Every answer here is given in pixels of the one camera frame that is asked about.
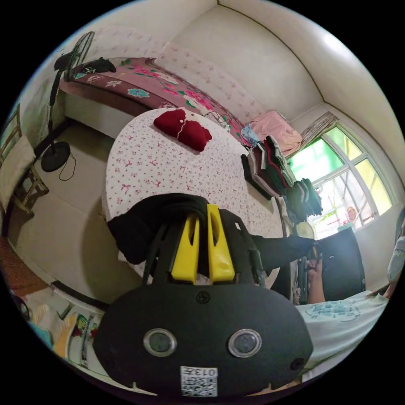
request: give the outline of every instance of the fan base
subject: fan base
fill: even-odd
[[[62,167],[69,159],[70,146],[67,142],[54,143],[55,153],[52,146],[44,152],[41,159],[41,167],[44,172],[54,172]]]

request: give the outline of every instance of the yellow clip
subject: yellow clip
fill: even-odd
[[[177,281],[195,284],[198,270],[198,253],[200,250],[200,220],[191,215],[184,225],[176,258],[172,269],[172,277]]]
[[[222,227],[218,206],[208,204],[208,260],[211,283],[233,281],[235,270]]]

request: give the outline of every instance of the curtain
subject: curtain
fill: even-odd
[[[299,150],[288,156],[288,158],[293,157],[296,153],[303,150],[317,137],[319,137],[324,130],[331,127],[338,120],[339,120],[338,117],[333,115],[329,111],[320,116],[319,118],[317,118],[314,122],[312,122],[308,127],[306,127],[302,131],[301,133],[302,141]]]

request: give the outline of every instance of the fan stand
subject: fan stand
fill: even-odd
[[[70,146],[67,142],[52,142],[42,155],[41,168],[44,172],[54,172],[68,161],[69,156]]]
[[[49,122],[48,131],[52,134],[53,131],[53,121],[52,121],[52,108],[55,104],[56,95],[58,93],[60,76],[62,75],[63,68],[61,68],[55,77],[54,84],[51,90],[51,98],[49,101]],[[44,172],[54,172],[62,167],[69,159],[70,156],[70,146],[67,142],[56,142],[50,144],[48,149],[44,152],[41,158],[41,168]]]

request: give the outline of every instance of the person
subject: person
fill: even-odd
[[[313,352],[300,376],[291,383],[269,388],[253,395],[280,391],[305,383],[330,370],[343,361],[378,321],[392,297],[405,266],[405,220],[388,265],[388,285],[375,292],[364,291],[341,301],[326,301],[323,290],[323,261],[308,263],[310,287],[308,304],[296,309],[303,317],[313,343]]]

